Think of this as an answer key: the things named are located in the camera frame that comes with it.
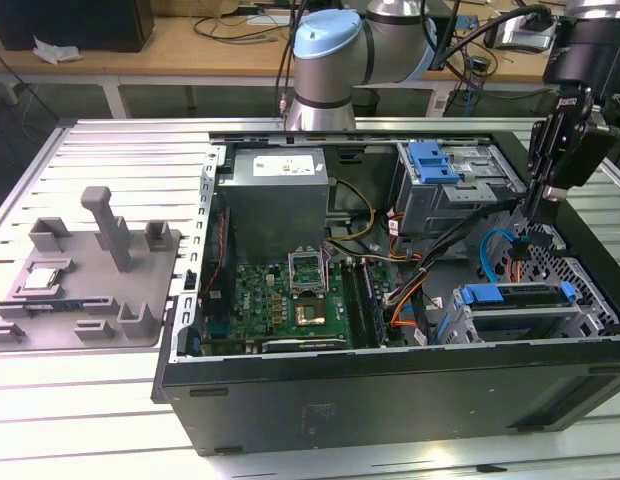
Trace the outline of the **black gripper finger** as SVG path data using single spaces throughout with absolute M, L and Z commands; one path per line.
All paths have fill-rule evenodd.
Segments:
M 536 121 L 531 130 L 531 137 L 528 148 L 527 166 L 531 179 L 529 182 L 527 197 L 524 202 L 524 215 L 531 219 L 534 215 L 534 207 L 538 190 L 540 187 L 540 168 L 542 156 L 539 153 L 541 141 L 543 139 L 544 121 Z
M 556 213 L 556 209 L 551 206 L 551 201 L 545 199 L 543 195 L 554 163 L 555 144 L 561 133 L 562 123 L 563 114 L 553 113 L 547 117 L 544 128 L 539 134 L 538 221 L 540 223 L 549 223 Z

